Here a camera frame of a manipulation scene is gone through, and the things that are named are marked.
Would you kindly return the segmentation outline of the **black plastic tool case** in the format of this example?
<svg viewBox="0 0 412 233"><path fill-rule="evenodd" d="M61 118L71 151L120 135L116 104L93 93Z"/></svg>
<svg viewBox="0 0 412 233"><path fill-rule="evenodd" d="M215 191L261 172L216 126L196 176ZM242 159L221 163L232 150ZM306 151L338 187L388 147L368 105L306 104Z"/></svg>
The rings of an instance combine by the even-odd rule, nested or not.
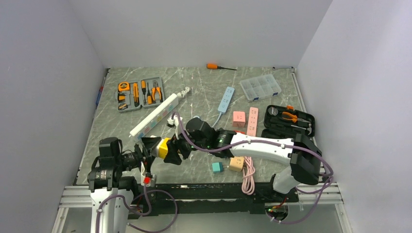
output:
<svg viewBox="0 0 412 233"><path fill-rule="evenodd" d="M296 123L292 123L291 121L283 121L281 120L282 112L289 112L294 115L297 115L299 118L303 118L305 120L311 121L312 128L316 133L316 121L315 117L311 114L308 114L303 111L295 110L292 106L278 106L278 105L269 105L266 108L265 115L264 115L264 130L261 133L261 137L264 138L272 138L272 139L285 139L285 138L294 138L298 134L305 135L305 131L291 127L291 124L301 126L301 127L308 127L309 124L298 121Z"/></svg>

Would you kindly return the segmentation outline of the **clear plastic organizer box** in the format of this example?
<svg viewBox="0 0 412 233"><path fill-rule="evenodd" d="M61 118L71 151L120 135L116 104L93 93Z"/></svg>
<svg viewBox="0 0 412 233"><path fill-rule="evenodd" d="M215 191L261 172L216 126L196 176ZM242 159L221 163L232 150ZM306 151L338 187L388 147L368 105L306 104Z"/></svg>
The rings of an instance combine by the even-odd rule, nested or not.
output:
<svg viewBox="0 0 412 233"><path fill-rule="evenodd" d="M240 81L248 101L257 101L278 96L282 89L272 74L252 77Z"/></svg>

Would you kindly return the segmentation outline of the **pink cube socket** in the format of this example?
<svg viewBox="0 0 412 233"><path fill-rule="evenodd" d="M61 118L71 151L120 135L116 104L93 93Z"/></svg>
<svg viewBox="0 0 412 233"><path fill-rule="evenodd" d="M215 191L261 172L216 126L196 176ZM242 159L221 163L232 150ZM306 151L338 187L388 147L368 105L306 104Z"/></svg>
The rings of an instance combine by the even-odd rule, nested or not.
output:
<svg viewBox="0 0 412 233"><path fill-rule="evenodd" d="M246 124L246 114L244 111L234 111L233 112L233 127L242 128Z"/></svg>

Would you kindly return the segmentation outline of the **light blue power strip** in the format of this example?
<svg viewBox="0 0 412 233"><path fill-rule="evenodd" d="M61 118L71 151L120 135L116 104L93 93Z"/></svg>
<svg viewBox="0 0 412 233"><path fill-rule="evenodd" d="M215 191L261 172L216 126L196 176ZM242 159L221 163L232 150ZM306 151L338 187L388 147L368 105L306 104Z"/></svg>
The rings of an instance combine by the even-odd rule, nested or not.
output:
<svg viewBox="0 0 412 233"><path fill-rule="evenodd" d="M233 97L234 92L235 92L235 89L234 89L233 87L229 87L229 86L228 86L228 87L226 88L226 90L225 90L225 92L224 92L224 94L223 94L223 97L222 97L222 99L221 99L221 101L220 101L220 104L219 104L219 106L218 106L218 112L219 112L220 114L224 115L224 114L226 113L226 111L227 111L227 109L228 109L228 106L229 106L229 104L230 104L230 101L231 101L231 99L232 99L232 97Z"/></svg>

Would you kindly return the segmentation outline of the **white power strip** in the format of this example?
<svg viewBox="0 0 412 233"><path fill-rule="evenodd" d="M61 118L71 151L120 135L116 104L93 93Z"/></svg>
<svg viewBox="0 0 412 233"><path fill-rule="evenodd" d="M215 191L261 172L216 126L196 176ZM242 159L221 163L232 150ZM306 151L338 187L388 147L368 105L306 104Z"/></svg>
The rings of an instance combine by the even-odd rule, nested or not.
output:
<svg viewBox="0 0 412 233"><path fill-rule="evenodd" d="M164 117L166 117L179 103L177 94L171 94L165 101L157 106L147 117L129 132L129 138L138 142Z"/></svg>

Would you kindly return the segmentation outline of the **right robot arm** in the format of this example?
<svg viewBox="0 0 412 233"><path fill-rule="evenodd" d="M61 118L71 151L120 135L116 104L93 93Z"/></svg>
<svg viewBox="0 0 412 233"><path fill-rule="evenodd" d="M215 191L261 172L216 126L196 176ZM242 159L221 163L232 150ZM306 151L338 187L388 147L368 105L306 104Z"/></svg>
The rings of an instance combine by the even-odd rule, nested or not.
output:
<svg viewBox="0 0 412 233"><path fill-rule="evenodd" d="M232 130L216 130L199 118L193 118L183 126L178 113L168 118L168 126L175 127L175 133L165 140L166 148L158 152L165 163L180 165L182 159L198 150L219 158L250 157L286 165L275 174L268 187L268 196L273 201L282 200L301 183L317 185L320 177L329 182L334 174L322 153L303 134L286 139L262 138Z"/></svg>

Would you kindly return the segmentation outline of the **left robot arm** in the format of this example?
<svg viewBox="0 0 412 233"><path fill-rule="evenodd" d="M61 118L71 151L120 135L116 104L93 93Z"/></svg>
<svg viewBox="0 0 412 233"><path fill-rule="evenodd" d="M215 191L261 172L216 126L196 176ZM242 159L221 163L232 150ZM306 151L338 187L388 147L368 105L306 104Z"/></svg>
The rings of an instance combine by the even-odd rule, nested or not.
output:
<svg viewBox="0 0 412 233"><path fill-rule="evenodd" d="M99 142L99 155L88 175L92 203L92 233L123 233L131 204L140 197L153 201L156 175L150 172L161 137L144 137L143 145L123 150L117 137Z"/></svg>

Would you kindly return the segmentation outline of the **beige cube socket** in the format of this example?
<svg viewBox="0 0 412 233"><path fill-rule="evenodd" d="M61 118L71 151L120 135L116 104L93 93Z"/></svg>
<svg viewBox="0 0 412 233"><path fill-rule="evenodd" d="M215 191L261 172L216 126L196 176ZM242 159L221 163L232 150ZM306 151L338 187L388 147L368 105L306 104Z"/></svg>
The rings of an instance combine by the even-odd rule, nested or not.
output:
<svg viewBox="0 0 412 233"><path fill-rule="evenodd" d="M243 156L235 156L230 159L228 169L236 172L241 172L244 167L245 158Z"/></svg>

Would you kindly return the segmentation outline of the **grey tool tray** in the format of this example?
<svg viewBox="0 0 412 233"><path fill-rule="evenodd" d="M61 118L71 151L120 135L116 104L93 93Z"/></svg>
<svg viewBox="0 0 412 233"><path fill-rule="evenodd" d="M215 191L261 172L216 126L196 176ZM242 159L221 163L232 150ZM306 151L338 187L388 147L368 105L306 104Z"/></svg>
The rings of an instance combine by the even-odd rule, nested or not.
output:
<svg viewBox="0 0 412 233"><path fill-rule="evenodd" d="M114 98L120 113L157 107L165 100L160 77L118 83Z"/></svg>

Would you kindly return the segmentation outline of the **yellow cube socket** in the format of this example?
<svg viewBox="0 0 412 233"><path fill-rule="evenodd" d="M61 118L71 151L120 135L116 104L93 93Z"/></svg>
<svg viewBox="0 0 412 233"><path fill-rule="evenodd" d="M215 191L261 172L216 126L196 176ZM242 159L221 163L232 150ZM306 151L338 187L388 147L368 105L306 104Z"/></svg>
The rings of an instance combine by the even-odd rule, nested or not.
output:
<svg viewBox="0 0 412 233"><path fill-rule="evenodd" d="M164 138L160 141L160 143L158 144L158 146L156 147L157 149L157 155L159 158L161 159L165 159L167 154L168 154L168 141L170 140L170 138Z"/></svg>

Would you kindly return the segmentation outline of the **teal plug adapter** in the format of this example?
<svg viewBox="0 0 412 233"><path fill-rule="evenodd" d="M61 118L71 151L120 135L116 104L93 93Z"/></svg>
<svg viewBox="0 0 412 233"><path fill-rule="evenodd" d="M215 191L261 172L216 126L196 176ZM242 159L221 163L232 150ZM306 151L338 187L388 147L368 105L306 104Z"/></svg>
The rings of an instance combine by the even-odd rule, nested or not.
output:
<svg viewBox="0 0 412 233"><path fill-rule="evenodd" d="M213 173L223 172L223 164L222 164L222 162L212 163L212 172L213 172Z"/></svg>

